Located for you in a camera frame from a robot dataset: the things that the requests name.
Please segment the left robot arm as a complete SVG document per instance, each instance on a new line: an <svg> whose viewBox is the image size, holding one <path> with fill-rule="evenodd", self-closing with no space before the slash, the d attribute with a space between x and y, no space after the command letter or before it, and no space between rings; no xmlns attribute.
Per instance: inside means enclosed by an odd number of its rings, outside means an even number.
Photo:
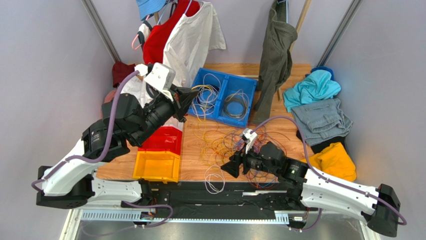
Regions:
<svg viewBox="0 0 426 240"><path fill-rule="evenodd" d="M41 166L36 183L36 204L56 209L84 205L118 205L121 208L148 206L154 202L150 182L104 180L99 167L127 155L130 147L141 147L169 119L181 123L199 94L197 89L171 87L172 97L158 94L145 105L122 93L102 105L102 118L82 134L73 149L56 165Z"/></svg>

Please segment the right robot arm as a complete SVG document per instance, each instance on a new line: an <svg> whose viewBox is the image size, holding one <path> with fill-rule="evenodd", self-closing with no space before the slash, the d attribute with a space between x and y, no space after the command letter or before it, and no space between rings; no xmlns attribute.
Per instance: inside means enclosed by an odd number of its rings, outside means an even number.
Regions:
<svg viewBox="0 0 426 240"><path fill-rule="evenodd" d="M284 202L292 210L330 210L358 219L383 236L397 236L401 202L387 184L366 186L332 176L287 157L270 141L259 152L243 147L220 168L234 178L250 170L274 175L286 188Z"/></svg>

